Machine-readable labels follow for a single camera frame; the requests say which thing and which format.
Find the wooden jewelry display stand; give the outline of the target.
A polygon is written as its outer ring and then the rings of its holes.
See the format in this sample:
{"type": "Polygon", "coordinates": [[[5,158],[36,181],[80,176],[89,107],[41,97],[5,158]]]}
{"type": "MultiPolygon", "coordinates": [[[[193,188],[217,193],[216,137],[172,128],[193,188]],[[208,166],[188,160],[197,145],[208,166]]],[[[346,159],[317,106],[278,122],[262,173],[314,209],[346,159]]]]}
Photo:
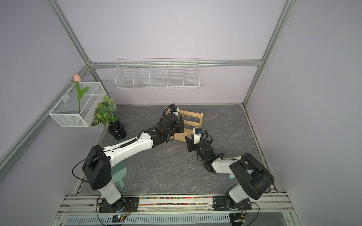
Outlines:
{"type": "Polygon", "coordinates": [[[203,121],[203,113],[194,113],[194,112],[190,112],[190,111],[184,111],[184,110],[179,110],[179,108],[176,108],[176,111],[173,111],[172,114],[177,116],[176,119],[176,128],[180,129],[180,123],[181,120],[183,120],[183,126],[184,126],[184,130],[183,132],[177,132],[175,133],[168,141],[171,140],[178,140],[178,141],[183,141],[186,142],[187,139],[186,137],[188,137],[189,139],[191,139],[191,143],[194,144],[194,131],[196,128],[201,128],[202,127],[202,121],[203,121]]]}

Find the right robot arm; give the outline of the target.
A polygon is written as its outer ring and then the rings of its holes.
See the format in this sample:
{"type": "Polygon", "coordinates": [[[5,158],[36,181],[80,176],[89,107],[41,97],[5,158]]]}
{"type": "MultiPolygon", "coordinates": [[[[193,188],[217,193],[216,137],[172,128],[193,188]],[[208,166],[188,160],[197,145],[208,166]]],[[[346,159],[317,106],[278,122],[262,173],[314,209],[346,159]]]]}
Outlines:
{"type": "Polygon", "coordinates": [[[228,174],[236,178],[237,184],[226,194],[229,208],[235,209],[242,201],[252,198],[258,200],[275,182],[274,176],[252,154],[244,153],[234,158],[224,158],[224,154],[215,154],[211,141],[186,137],[189,152],[196,152],[198,161],[206,171],[214,174],[228,174]]]}

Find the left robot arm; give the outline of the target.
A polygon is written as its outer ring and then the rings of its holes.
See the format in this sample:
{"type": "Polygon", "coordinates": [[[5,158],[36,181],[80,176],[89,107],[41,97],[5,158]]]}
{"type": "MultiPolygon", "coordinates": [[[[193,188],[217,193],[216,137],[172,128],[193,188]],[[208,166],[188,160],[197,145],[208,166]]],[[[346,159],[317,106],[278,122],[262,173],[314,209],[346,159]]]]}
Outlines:
{"type": "Polygon", "coordinates": [[[119,144],[91,148],[84,160],[82,170],[93,190],[98,191],[110,205],[123,198],[121,191],[112,181],[111,169],[121,161],[141,152],[168,143],[175,133],[184,132],[183,120],[166,120],[155,127],[142,131],[138,136],[119,144]]]}

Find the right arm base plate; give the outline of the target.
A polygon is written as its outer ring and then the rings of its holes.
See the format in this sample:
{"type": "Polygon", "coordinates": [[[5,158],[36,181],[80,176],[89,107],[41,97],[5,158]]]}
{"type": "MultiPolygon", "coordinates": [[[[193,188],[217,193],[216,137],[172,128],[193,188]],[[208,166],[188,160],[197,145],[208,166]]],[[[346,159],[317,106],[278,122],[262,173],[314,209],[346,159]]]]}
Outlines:
{"type": "Polygon", "coordinates": [[[213,209],[215,211],[250,211],[252,210],[250,200],[244,199],[240,202],[234,202],[230,197],[225,195],[214,195],[213,196],[213,209]]]}

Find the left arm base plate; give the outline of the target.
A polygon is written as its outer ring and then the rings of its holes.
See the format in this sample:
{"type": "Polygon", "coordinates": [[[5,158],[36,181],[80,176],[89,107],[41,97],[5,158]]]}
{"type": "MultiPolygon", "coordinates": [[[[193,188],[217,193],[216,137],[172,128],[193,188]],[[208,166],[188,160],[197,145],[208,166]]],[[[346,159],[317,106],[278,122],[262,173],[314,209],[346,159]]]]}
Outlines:
{"type": "Polygon", "coordinates": [[[139,197],[129,196],[129,197],[122,197],[115,203],[109,204],[106,201],[106,199],[103,198],[99,207],[99,212],[100,213],[137,212],[139,201],[140,201],[139,197]]]}

